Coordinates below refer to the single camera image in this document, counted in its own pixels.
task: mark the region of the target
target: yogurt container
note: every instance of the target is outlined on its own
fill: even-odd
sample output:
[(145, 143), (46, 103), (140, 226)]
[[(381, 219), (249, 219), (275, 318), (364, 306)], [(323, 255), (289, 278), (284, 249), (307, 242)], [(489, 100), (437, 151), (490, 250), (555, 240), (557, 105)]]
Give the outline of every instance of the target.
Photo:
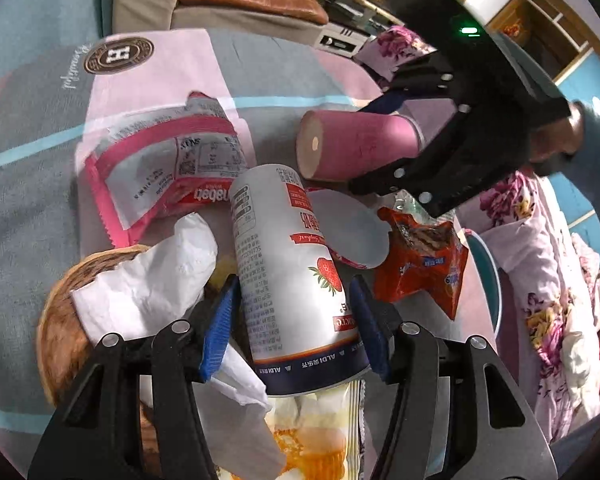
[(356, 321), (298, 174), (266, 164), (229, 190), (255, 371), (270, 396), (335, 386), (368, 367)]

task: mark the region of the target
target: white plastic lid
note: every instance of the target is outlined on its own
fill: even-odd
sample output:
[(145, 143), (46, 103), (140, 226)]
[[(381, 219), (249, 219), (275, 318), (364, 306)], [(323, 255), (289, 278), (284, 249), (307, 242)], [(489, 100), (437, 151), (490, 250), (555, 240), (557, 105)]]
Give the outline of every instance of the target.
[(307, 193), (333, 257), (359, 269), (373, 269), (389, 254), (391, 226), (353, 197), (318, 189)]

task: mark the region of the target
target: sofa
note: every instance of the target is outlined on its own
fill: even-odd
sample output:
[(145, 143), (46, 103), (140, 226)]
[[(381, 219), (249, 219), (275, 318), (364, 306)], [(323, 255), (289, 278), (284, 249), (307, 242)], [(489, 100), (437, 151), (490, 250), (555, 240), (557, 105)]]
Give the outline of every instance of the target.
[(112, 31), (230, 28), (314, 44), (328, 22), (316, 0), (113, 0)]

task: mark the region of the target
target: table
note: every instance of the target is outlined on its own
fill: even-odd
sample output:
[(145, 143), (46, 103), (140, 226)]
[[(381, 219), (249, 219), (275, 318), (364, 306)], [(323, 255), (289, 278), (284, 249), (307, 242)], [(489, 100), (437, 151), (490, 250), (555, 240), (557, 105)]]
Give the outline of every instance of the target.
[[(152, 44), (152, 53), (126, 70), (86, 72), (93, 45), (83, 44), (46, 53), (0, 82), (0, 449), (23, 474), (52, 412), (34, 351), (46, 295), (82, 256), (110, 248), (81, 173), (103, 128), (121, 114), (180, 106), (191, 91), (201, 91), (219, 99), (250, 164), (295, 167), (295, 136), (307, 110), (354, 111), (379, 95), (350, 60), (300, 44), (224, 30), (117, 38), (138, 36)], [(200, 213), (220, 255), (233, 250), (226, 205)], [(155, 243), (172, 228), (173, 219), (155, 221), (142, 242)], [(400, 308), (437, 336), (464, 340), (480, 333), (493, 343), (471, 258), (455, 322), (426, 294)], [(368, 379), (366, 415), (379, 444), (391, 393)]]

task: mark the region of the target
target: orange candy wrapper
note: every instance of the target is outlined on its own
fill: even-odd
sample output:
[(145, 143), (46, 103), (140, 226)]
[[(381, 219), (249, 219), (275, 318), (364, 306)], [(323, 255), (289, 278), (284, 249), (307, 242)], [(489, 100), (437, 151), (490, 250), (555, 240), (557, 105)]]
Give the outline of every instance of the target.
[(410, 214), (386, 207), (378, 216), (392, 231), (389, 255), (376, 269), (376, 298), (394, 302), (426, 290), (449, 319), (455, 319), (469, 249), (453, 222), (422, 225)]

